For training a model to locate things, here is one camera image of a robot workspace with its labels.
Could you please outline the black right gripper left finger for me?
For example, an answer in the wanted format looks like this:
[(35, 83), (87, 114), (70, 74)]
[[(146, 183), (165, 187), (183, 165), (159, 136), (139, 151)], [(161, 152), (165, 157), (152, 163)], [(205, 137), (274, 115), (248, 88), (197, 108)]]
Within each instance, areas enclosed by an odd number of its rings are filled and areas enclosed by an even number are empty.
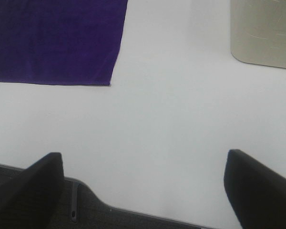
[(44, 229), (63, 192), (60, 153), (49, 153), (0, 186), (0, 229)]

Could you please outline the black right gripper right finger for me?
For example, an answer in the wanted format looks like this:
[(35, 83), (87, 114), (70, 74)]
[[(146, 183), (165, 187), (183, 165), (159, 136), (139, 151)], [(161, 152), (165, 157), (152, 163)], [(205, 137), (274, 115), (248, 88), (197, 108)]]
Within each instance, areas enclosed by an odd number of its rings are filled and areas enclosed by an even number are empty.
[(227, 155), (224, 187), (244, 229), (286, 229), (286, 178), (239, 149)]

